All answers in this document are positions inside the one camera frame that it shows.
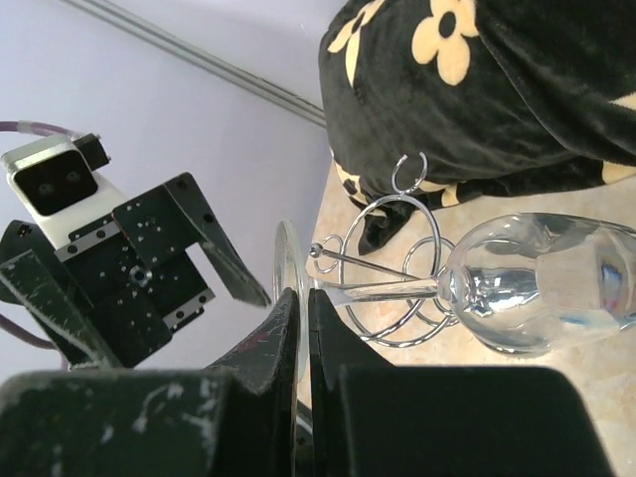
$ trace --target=black blanket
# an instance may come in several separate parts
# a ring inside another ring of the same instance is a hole
[[[329,140],[358,207],[407,188],[432,210],[636,172],[634,0],[350,0],[320,47]],[[360,254],[412,207],[365,222]]]

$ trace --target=flower pattern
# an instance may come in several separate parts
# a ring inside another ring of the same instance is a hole
[[[460,84],[470,66],[470,48],[464,37],[476,37],[474,0],[430,0],[432,17],[424,18],[413,33],[411,52],[421,65],[437,57],[439,77]]]
[[[338,53],[347,47],[345,52],[345,71],[351,87],[354,85],[356,76],[356,66],[358,65],[358,53],[360,52],[360,32],[362,27],[369,24],[374,18],[385,0],[375,0],[360,9],[358,15],[353,20],[347,22],[333,42],[327,48],[329,53]]]

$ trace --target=marble surface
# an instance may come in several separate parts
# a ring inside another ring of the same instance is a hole
[[[636,214],[627,204],[636,195],[636,178],[611,186],[575,193],[533,196],[519,199],[482,198],[462,206],[435,212],[442,235],[457,242],[473,227],[515,212],[553,212],[602,219],[636,229]],[[315,239],[330,234],[343,236],[358,210],[348,201],[335,169],[331,171],[319,215]],[[385,266],[400,268],[406,252],[430,234],[424,216],[417,213],[407,226],[382,250],[367,258]],[[349,254],[356,254],[357,236]],[[430,248],[426,245],[413,257],[410,270],[429,270]],[[323,266],[328,264],[324,258]],[[316,275],[312,262],[308,271]],[[347,281],[380,281],[385,275],[350,266]],[[327,275],[336,280],[335,272]],[[394,323],[406,310],[404,302],[357,305],[354,310],[372,331]],[[428,328],[411,320],[393,336],[410,339]],[[513,359],[489,351],[461,325],[442,331],[433,340],[408,349],[373,346],[385,358],[398,365],[539,365],[564,373],[576,386],[588,407],[617,475],[636,477],[636,331],[575,349],[552,352],[531,360]],[[300,398],[310,403],[309,377],[305,376]]]

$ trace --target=camera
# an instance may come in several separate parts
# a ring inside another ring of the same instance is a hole
[[[71,241],[71,232],[127,200],[90,170],[81,151],[63,134],[9,151],[1,162],[9,185],[56,249]]]

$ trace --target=white wall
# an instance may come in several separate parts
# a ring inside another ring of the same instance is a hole
[[[326,132],[318,126],[62,2],[4,2],[0,58],[1,119],[100,133],[113,159],[103,173],[131,197],[192,172],[268,288],[277,222],[292,219],[309,244],[329,168]],[[0,152],[31,139],[2,134]],[[0,232],[13,219],[30,219],[2,182],[0,204]],[[200,258],[218,298],[142,366],[207,365],[266,316],[232,301]],[[0,312],[37,330],[21,308],[0,304]],[[0,382],[58,365],[55,353],[0,332]]]
[[[320,106],[318,45],[346,0],[110,0]]]

